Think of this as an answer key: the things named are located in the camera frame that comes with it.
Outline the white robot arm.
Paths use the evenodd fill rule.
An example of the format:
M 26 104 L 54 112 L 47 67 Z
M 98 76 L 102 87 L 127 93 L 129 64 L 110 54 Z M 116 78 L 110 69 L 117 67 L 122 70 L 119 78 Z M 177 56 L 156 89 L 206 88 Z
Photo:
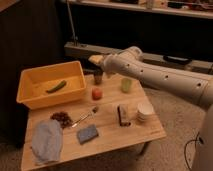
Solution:
M 132 46 L 117 53 L 91 55 L 89 61 L 107 74 L 132 77 L 205 110 L 192 171 L 213 171 L 213 76 L 147 64 L 142 56 L 142 50 Z

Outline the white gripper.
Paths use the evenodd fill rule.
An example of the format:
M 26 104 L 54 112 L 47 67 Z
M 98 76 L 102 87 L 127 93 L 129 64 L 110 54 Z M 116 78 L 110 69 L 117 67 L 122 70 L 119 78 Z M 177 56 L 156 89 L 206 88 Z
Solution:
M 112 74 L 134 75 L 133 64 L 136 62 L 136 55 L 130 51 L 121 51 L 109 55 L 92 55 L 89 61 L 95 65 L 101 66 L 106 72 L 106 77 L 111 78 Z

